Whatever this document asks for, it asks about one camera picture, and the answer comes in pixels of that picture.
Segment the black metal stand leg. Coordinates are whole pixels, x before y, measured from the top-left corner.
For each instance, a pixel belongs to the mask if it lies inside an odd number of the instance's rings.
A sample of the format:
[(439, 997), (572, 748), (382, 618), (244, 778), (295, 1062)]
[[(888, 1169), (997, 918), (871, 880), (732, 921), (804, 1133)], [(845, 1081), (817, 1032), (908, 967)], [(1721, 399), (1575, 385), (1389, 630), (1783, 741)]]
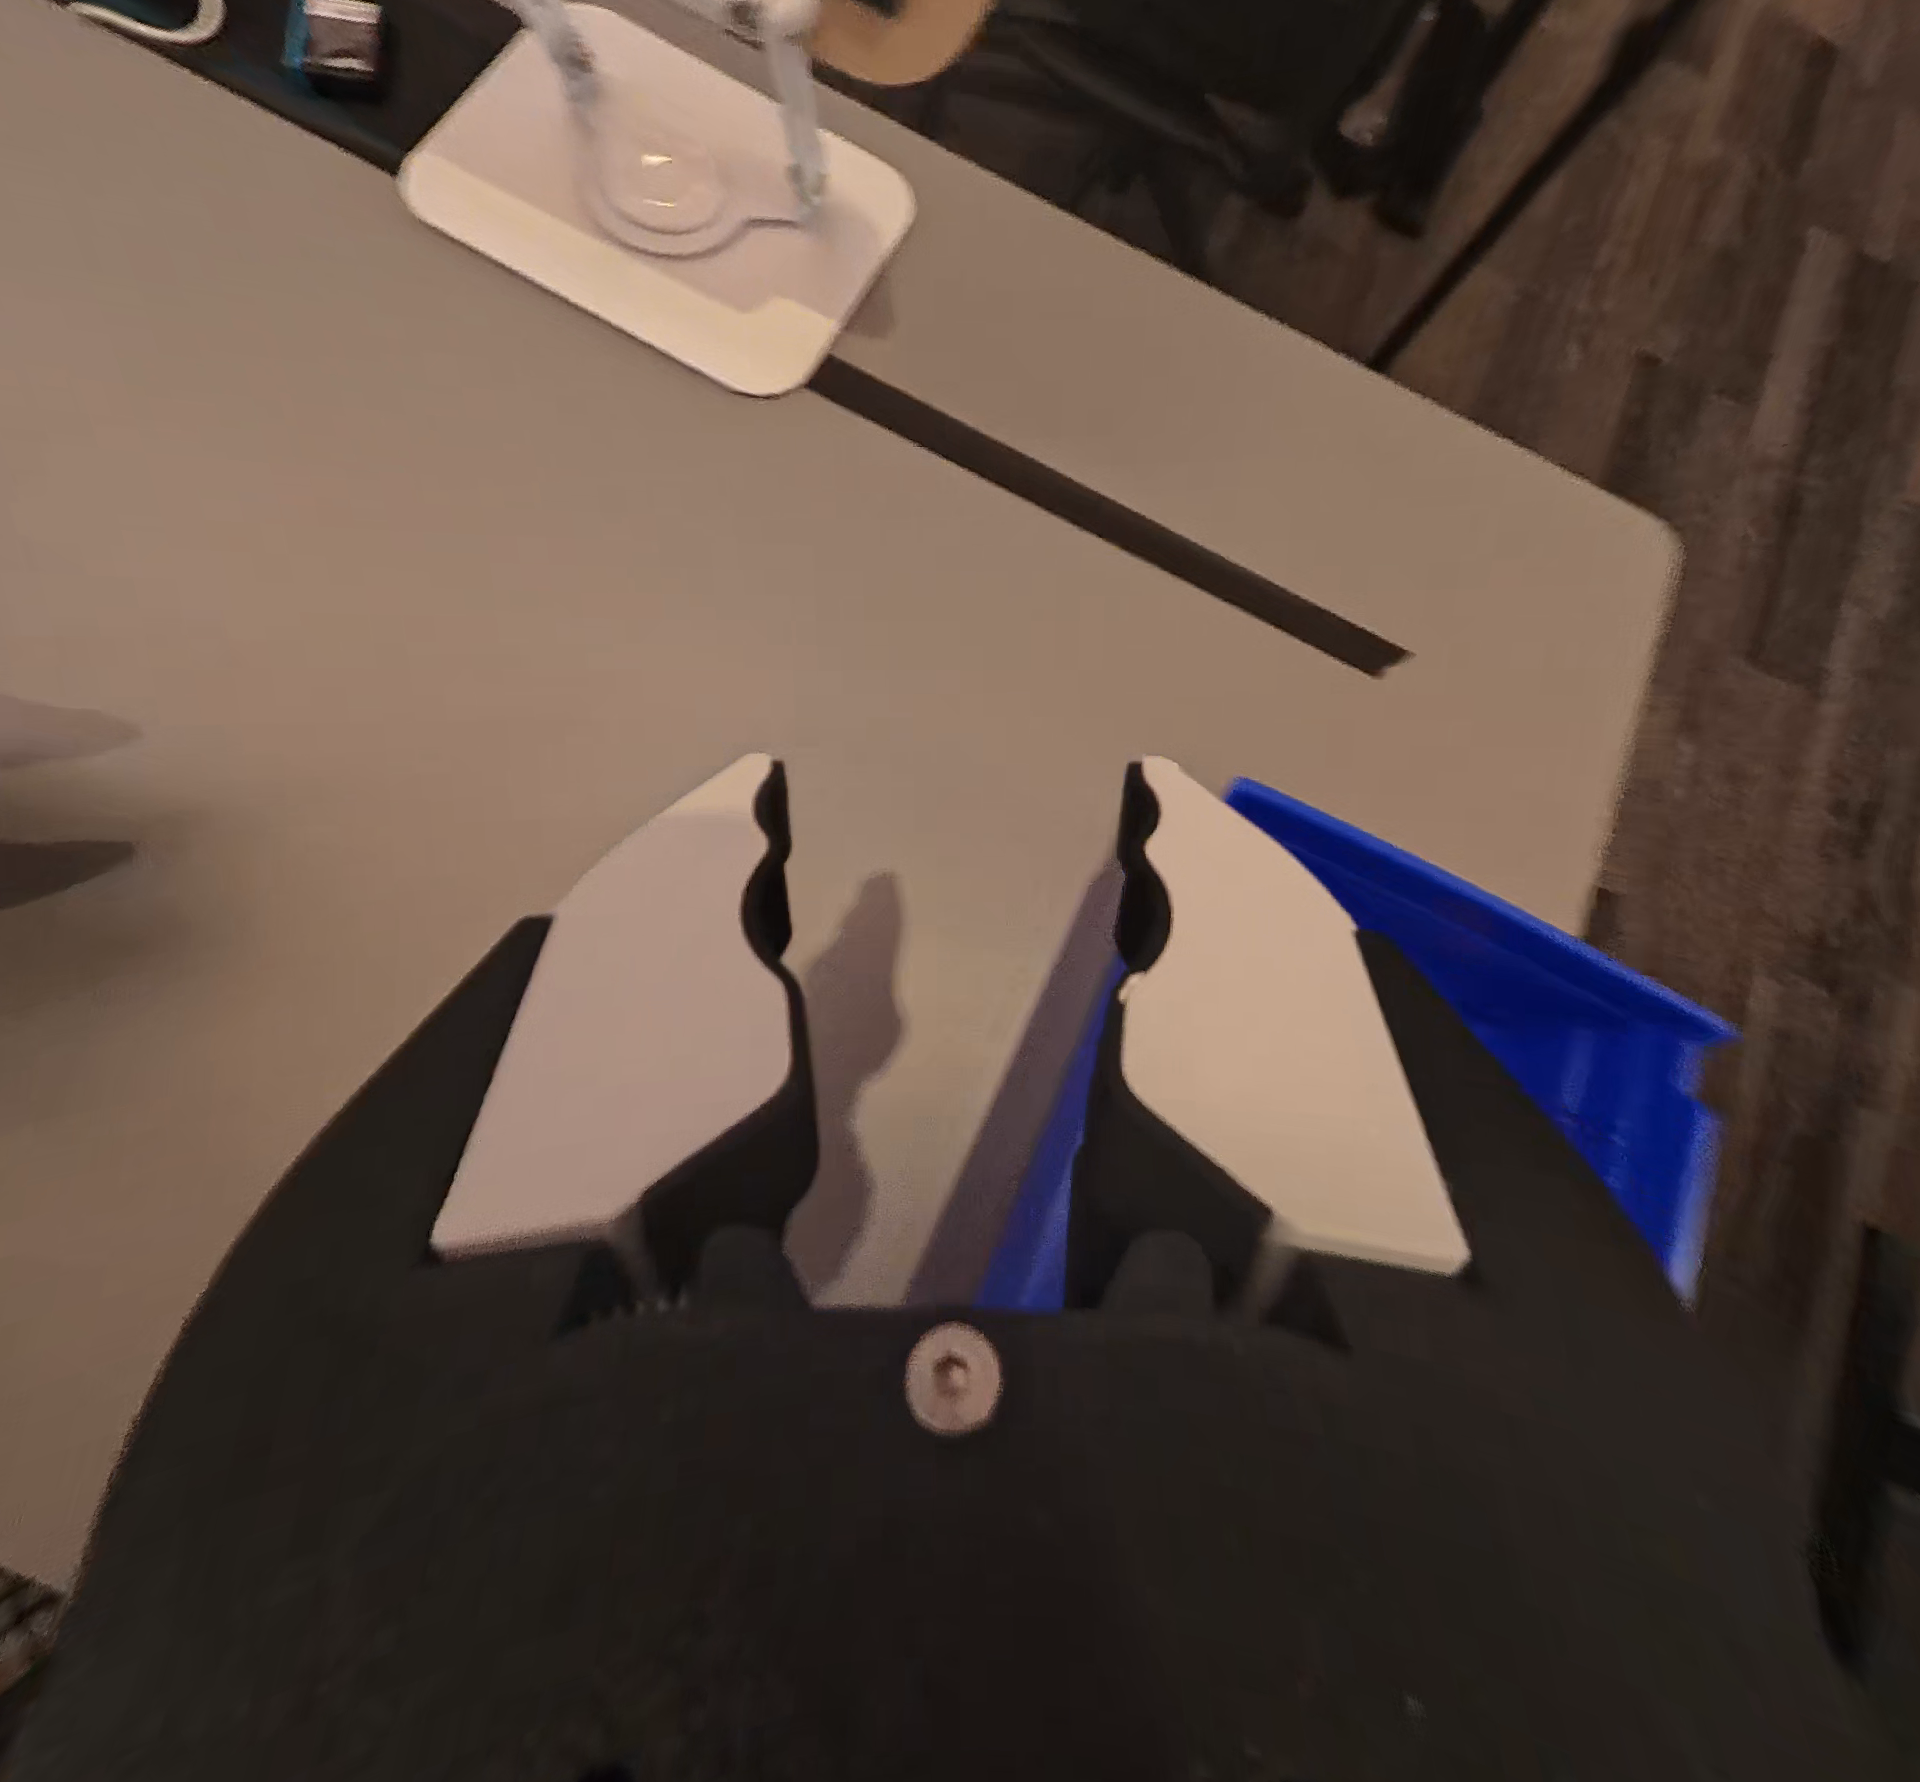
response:
[(1416, 293), (1406, 310), (1384, 332), (1365, 356), (1365, 367), (1388, 375), (1414, 341), (1432, 326), (1439, 311), (1471, 281), (1480, 264), (1508, 238), (1533, 200), (1551, 187), (1563, 168), (1579, 154), (1611, 115), (1616, 115), (1644, 84), (1671, 38), (1682, 34), (1692, 19), (1710, 0), (1665, 0), (1659, 8), (1633, 19), (1617, 34), (1611, 55), (1594, 87), (1575, 105), (1570, 115), (1553, 130), (1543, 148), (1526, 161), (1517, 178), (1485, 213), (1432, 281)]

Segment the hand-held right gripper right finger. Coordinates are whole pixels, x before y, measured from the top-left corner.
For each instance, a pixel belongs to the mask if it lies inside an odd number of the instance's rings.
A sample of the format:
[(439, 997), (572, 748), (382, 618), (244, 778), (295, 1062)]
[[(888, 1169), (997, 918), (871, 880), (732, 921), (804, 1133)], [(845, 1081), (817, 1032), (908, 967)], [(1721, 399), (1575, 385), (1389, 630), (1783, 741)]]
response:
[(1148, 1229), (1199, 1242), (1245, 1315), (1304, 1256), (1461, 1275), (1465, 1231), (1343, 903), (1166, 758), (1129, 766), (1125, 826), (1150, 908), (1124, 956), (1116, 1085), (1196, 1158), (1199, 1215)]

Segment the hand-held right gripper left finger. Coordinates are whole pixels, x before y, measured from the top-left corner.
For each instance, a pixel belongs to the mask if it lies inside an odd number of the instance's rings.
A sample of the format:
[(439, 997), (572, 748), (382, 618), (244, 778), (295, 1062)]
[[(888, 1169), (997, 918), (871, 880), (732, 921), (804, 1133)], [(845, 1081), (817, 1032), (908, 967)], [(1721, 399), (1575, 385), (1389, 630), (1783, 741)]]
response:
[(439, 1261), (781, 1233), (817, 1167), (785, 767), (744, 756), (567, 890), (428, 1235)]

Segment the black mesh office chair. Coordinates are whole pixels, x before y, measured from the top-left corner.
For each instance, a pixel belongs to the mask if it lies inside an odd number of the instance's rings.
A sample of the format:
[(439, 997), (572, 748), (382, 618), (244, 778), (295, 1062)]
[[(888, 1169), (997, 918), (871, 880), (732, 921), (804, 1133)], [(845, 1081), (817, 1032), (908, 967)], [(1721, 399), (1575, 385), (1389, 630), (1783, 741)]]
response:
[(1918, 1419), (1906, 1395), (1916, 1303), (1916, 1248), (1864, 1226), (1807, 1544), (1821, 1631), (1850, 1672), (1869, 1661), (1890, 1503), (1918, 1493)]

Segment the blue plastic object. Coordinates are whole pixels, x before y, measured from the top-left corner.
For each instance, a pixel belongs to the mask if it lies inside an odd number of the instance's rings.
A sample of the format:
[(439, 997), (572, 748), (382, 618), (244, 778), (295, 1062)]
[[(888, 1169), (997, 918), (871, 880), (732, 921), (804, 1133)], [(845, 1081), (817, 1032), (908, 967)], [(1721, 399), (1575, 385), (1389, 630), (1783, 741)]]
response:
[[(1146, 884), (1124, 874), (1112, 948), (1087, 1031), (1043, 1121), (977, 1289), (997, 1309), (1067, 1303), (1071, 1215), (1093, 1235), (1199, 1215), (1196, 1158), (1116, 1085), (1119, 988), (1143, 934)], [(1667, 1285), (1692, 1298), (1719, 1154), (1719, 1125), (1698, 1096), (1707, 1054), (1732, 1039), (1716, 1013), (1625, 969), (1569, 932), (1330, 812), (1252, 779), (1220, 795), (1294, 852), (1359, 930), (1384, 938), (1597, 1172)]]

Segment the white board stand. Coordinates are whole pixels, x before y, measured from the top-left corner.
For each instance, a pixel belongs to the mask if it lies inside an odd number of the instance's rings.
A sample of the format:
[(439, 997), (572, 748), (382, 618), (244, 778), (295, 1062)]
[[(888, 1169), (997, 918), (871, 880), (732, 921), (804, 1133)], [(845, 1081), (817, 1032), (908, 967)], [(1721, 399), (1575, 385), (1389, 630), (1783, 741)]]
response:
[(510, 4), (401, 164), (411, 215), (735, 393), (802, 385), (915, 213), (819, 123), (819, 0)]

